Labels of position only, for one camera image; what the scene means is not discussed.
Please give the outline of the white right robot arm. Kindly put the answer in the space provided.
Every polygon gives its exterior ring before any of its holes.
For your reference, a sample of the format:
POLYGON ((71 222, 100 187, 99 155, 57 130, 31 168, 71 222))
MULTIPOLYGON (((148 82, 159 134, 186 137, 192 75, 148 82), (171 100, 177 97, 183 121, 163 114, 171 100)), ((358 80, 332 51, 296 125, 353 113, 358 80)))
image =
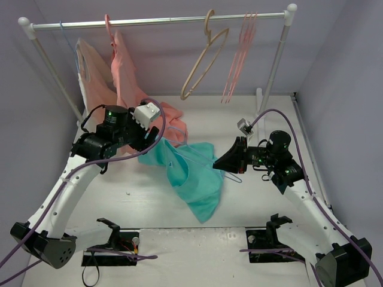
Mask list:
POLYGON ((265 239, 271 246, 292 248, 313 266, 314 275, 323 286, 348 286, 368 277, 372 246, 365 238, 356 238, 332 214, 288 148, 291 137, 277 130, 265 146, 248 146, 245 137, 235 143, 213 168, 243 174, 248 166, 263 166, 268 179, 304 217, 309 233, 287 216, 274 214, 266 224, 265 239))

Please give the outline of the teal t shirt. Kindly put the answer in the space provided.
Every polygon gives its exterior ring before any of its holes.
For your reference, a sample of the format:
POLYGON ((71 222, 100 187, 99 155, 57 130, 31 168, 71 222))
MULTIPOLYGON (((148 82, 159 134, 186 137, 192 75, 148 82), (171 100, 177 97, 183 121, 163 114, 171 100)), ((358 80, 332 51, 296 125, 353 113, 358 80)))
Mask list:
POLYGON ((221 199, 224 173, 212 168, 215 160, 211 143, 174 147, 164 138, 149 152, 138 157, 141 164, 166 169, 171 187, 201 224, 213 216, 221 199))

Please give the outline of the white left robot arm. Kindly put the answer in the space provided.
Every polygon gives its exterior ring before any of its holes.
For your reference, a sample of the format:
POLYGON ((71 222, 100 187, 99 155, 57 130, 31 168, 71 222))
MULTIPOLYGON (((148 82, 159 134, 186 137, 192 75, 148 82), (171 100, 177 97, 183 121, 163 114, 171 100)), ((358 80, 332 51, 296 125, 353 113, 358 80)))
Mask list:
POLYGON ((84 230, 67 224, 87 187, 98 175, 106 173, 110 162, 118 161, 117 150, 129 145, 135 158, 149 152, 161 139, 164 128, 151 124, 165 112, 153 99, 144 99, 135 108, 104 105, 104 120, 95 132, 83 131, 73 144, 67 164, 39 209, 26 221, 15 223, 10 234, 17 249, 55 269, 62 268, 72 256, 94 246, 112 251, 120 243, 120 227, 105 218, 84 230))

